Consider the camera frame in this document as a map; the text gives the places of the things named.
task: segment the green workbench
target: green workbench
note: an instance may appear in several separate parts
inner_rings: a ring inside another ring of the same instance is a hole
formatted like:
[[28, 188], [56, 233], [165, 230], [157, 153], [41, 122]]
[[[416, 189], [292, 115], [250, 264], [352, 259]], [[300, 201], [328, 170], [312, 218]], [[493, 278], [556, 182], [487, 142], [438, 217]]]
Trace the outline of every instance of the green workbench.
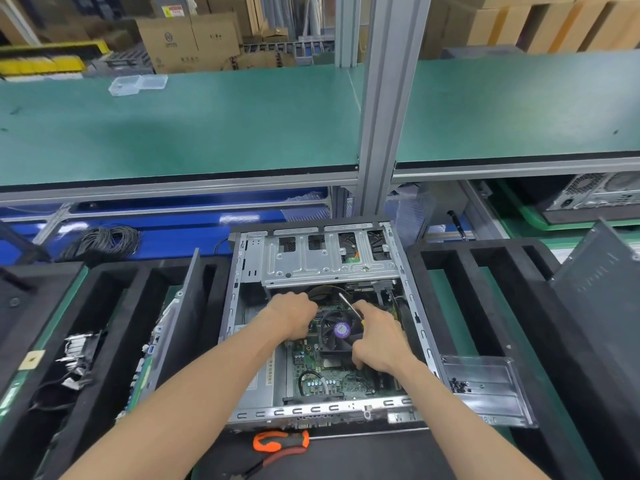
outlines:
[[[0, 84], [0, 186], [354, 168], [364, 66]], [[397, 161], [640, 150], [640, 51], [421, 61]]]

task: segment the cooling fan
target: cooling fan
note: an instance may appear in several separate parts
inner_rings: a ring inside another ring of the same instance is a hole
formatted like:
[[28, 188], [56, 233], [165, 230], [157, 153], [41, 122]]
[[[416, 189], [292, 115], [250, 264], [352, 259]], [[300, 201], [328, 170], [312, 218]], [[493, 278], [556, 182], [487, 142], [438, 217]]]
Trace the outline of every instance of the cooling fan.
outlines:
[[348, 355], [356, 340], [362, 338], [362, 322], [352, 312], [328, 310], [320, 318], [319, 351], [324, 356]]

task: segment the human arm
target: human arm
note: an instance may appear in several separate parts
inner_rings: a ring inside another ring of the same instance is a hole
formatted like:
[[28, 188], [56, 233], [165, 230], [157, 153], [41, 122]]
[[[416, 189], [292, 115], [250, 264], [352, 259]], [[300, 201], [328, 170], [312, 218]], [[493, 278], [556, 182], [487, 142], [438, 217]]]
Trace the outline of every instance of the human arm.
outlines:
[[389, 313], [365, 301], [354, 307], [365, 320], [364, 337], [353, 344], [354, 363], [387, 372], [402, 384], [458, 480], [548, 479], [412, 354]]
[[249, 325], [188, 364], [119, 421], [61, 480], [182, 480], [273, 350], [286, 339], [306, 337], [316, 311], [305, 293], [274, 296]]

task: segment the person's left arm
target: person's left arm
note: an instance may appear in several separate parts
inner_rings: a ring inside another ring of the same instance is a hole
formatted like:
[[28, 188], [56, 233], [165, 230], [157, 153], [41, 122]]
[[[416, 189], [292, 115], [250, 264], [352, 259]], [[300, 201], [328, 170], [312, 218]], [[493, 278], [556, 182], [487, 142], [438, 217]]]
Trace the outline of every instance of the person's left arm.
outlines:
[[182, 480], [226, 425], [249, 382], [317, 306], [279, 294], [249, 325], [191, 362], [87, 450], [61, 480]]

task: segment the human hand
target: human hand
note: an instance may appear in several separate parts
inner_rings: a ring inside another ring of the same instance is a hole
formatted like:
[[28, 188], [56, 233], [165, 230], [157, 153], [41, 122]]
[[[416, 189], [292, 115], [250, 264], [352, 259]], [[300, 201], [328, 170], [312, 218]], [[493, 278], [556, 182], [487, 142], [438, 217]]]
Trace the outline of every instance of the human hand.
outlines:
[[277, 294], [271, 298], [265, 310], [271, 319], [280, 321], [284, 340], [304, 339], [309, 332], [309, 323], [316, 316], [318, 306], [309, 300], [307, 293]]
[[367, 364], [395, 376], [401, 364], [414, 358], [400, 322], [362, 299], [353, 307], [364, 316], [363, 338], [353, 343], [354, 364], [358, 369]]

